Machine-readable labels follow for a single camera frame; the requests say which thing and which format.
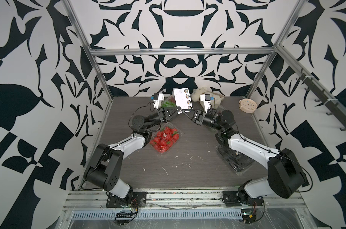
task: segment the hook rack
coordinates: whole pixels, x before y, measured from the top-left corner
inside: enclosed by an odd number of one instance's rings
[[[344,125],[344,128],[340,128],[340,130],[346,131],[345,106],[343,106],[314,76],[306,76],[305,73],[303,73],[297,80],[302,80],[304,84],[308,86],[305,90],[311,90],[318,97],[318,99],[314,101],[322,102],[330,111],[327,112],[326,115],[334,115],[342,125]]]

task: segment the clear plastic container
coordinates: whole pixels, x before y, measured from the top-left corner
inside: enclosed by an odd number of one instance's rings
[[[176,107],[174,95],[169,96],[161,103],[161,107]]]
[[[150,145],[158,152],[165,153],[177,143],[181,131],[172,123],[166,122],[161,124],[158,131],[152,134]]]
[[[219,153],[222,159],[224,159],[224,161],[226,161],[230,167],[237,172],[237,175],[239,176],[246,172],[254,162],[252,158],[244,155],[243,153],[220,144],[216,146],[216,151]]]

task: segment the zip tie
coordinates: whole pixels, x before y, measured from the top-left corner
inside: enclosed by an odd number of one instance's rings
[[[327,101],[325,103],[323,103],[323,105],[325,105],[328,101],[331,101],[331,100],[338,100],[336,98],[328,98]]]

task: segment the white card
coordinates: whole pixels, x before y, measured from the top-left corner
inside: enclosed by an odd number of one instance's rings
[[[181,109],[192,109],[191,95],[188,88],[174,89],[175,104]]]

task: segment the strawberry container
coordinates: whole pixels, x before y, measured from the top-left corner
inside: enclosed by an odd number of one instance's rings
[[[174,95],[170,95],[161,103],[161,107],[176,107]]]
[[[150,145],[158,152],[165,153],[177,143],[181,131],[170,122],[160,125],[160,129],[152,134]]]

